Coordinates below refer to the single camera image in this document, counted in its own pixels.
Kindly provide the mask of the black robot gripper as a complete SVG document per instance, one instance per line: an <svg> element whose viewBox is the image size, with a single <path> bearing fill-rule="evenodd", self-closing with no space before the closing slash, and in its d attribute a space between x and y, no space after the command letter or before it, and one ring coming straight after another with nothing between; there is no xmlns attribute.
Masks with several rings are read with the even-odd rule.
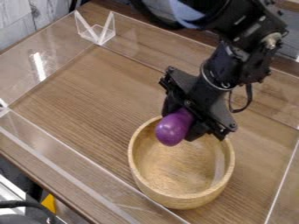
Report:
<svg viewBox="0 0 299 224"><path fill-rule="evenodd" d="M168 116L186 108L194 117L187 124L186 141L195 141L206 134L226 137L238 130L238 124L224 101L227 90L216 89L207 81L204 68L194 76L168 66L159 84L166 89L162 115Z"/></svg>

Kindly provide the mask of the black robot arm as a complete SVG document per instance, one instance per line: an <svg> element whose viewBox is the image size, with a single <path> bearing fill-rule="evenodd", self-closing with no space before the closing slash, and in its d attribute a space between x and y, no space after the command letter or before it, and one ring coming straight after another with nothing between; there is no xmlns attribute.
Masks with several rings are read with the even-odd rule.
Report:
<svg viewBox="0 0 299 224"><path fill-rule="evenodd" d="M252 96L252 84L271 74L270 64L288 33L275 0L131 0L143 16L172 30L207 30L219 46L194 76L170 66L159 84L166 90L159 141L175 146L212 134L218 139L238 129L231 106L234 88Z"/></svg>

